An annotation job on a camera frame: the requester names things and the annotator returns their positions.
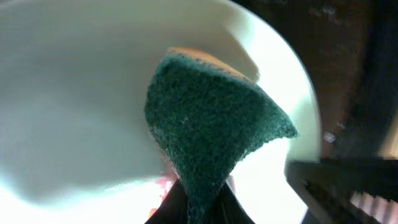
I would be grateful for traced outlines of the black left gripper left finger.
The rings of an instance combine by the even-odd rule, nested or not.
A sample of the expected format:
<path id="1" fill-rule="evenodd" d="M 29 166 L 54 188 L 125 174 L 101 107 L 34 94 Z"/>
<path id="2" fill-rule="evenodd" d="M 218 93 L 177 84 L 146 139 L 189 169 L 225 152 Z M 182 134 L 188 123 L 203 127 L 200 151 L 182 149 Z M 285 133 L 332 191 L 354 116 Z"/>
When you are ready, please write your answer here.
<path id="1" fill-rule="evenodd" d="M 180 180 L 176 180 L 160 207 L 145 224 L 187 224 L 188 197 Z"/>

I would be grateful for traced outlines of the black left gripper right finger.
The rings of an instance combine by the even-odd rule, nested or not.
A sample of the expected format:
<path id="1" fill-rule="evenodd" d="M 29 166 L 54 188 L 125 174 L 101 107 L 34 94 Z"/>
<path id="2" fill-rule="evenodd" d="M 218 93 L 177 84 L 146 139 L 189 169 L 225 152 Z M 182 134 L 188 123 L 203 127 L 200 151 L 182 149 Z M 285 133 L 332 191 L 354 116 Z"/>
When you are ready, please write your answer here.
<path id="1" fill-rule="evenodd" d="M 211 224 L 254 224 L 227 182 L 211 207 Z"/>

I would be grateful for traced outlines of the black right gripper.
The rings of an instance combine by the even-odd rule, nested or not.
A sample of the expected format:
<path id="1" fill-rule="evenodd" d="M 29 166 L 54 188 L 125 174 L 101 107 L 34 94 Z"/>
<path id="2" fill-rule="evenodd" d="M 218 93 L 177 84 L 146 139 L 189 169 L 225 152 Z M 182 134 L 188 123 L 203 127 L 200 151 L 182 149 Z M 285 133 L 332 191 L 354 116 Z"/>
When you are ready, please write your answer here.
<path id="1" fill-rule="evenodd" d="M 319 223 L 377 223 L 349 201 L 354 192 L 397 201 L 396 159 L 291 161 L 285 176 Z"/>

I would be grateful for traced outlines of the green yellow sponge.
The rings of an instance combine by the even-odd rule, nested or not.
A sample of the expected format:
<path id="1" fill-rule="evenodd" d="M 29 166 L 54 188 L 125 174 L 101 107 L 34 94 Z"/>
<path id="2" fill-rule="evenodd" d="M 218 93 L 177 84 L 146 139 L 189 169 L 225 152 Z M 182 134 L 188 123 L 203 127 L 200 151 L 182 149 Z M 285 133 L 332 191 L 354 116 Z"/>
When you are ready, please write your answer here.
<path id="1" fill-rule="evenodd" d="M 188 223 L 211 223 L 211 207 L 239 161 L 265 143 L 298 135 L 256 83 L 208 53 L 182 47 L 169 48 L 160 61 L 144 112 L 188 197 Z"/>

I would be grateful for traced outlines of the mint green plate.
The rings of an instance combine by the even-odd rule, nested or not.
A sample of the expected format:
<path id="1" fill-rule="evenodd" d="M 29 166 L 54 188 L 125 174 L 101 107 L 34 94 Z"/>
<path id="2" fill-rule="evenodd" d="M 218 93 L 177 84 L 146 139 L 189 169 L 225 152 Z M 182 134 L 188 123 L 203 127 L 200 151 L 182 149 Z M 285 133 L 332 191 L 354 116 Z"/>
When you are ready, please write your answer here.
<path id="1" fill-rule="evenodd" d="M 320 115 L 293 48 L 231 1 L 2 1 L 1 222 L 144 223 L 169 183 L 144 119 L 169 47 L 199 49 L 256 82 L 299 136 L 248 155 L 232 175 L 256 223 L 300 223 L 293 159 L 315 161 Z"/>

